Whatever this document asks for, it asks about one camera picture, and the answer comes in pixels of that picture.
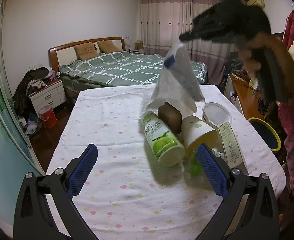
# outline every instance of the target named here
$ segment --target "white bag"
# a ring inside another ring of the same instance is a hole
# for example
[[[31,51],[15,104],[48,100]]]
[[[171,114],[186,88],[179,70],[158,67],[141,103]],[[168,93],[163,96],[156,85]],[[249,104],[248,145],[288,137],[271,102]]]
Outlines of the white bag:
[[[187,49],[178,40],[167,53],[151,99],[143,100],[142,114],[146,111],[157,113],[158,108],[168,102],[181,112],[184,119],[197,112],[195,101],[204,101],[204,97],[192,71]]]

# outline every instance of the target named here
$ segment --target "power outlet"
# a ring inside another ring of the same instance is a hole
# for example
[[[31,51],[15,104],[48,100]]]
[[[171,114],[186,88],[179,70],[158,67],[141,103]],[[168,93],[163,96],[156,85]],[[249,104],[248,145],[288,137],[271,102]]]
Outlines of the power outlet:
[[[37,65],[29,67],[29,70],[35,70],[35,69],[38,69],[40,67],[42,67],[42,65],[37,64]]]

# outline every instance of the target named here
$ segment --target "wooden headboard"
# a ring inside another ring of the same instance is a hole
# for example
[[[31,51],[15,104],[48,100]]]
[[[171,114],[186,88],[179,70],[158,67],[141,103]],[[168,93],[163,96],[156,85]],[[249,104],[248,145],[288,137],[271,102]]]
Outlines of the wooden headboard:
[[[71,43],[67,43],[64,45],[60,45],[57,47],[53,47],[50,48],[48,50],[48,57],[49,57],[49,65],[50,67],[55,70],[56,72],[58,71],[58,57],[57,57],[57,51],[62,50],[62,49],[67,49],[67,48],[71,48],[74,47],[76,45],[80,45],[83,43],[88,43],[88,42],[97,42],[97,41],[115,41],[115,40],[121,40],[121,44],[122,44],[122,49],[126,50],[125,47],[125,42],[124,39],[122,37],[107,37],[107,38],[98,38],[98,39],[90,39],[90,40],[85,40],[85,41],[76,41],[76,42],[71,42]]]

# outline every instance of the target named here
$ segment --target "plastic lid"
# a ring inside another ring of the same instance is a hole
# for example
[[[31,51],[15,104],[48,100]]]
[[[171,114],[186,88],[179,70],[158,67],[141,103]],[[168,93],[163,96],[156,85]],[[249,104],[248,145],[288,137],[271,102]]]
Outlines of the plastic lid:
[[[158,116],[154,112],[152,112],[152,111],[146,112],[143,117],[144,125],[146,125],[147,122],[149,122],[150,120],[155,119],[155,118],[158,118]]]
[[[175,146],[160,155],[158,161],[164,166],[171,167],[180,162],[185,154],[186,151],[182,146]]]
[[[225,122],[232,123],[229,111],[224,106],[217,103],[207,103],[203,108],[203,115],[210,125],[217,128]]]

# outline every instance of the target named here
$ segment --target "white tablecloth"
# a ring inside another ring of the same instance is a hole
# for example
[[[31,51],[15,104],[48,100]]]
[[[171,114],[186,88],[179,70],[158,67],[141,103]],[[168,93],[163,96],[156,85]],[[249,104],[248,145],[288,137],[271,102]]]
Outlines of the white tablecloth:
[[[219,92],[202,85],[206,102],[225,106],[245,157],[248,172],[269,174],[276,196],[285,174],[266,143]],[[73,198],[79,213],[100,240],[195,239],[222,198],[190,187],[179,165],[160,166],[138,123],[143,91],[153,85],[89,89],[80,93],[55,150],[47,174],[66,167],[88,144],[98,147],[98,160],[81,193]],[[202,103],[197,103],[202,117]],[[49,205],[58,228],[67,234],[52,198]]]

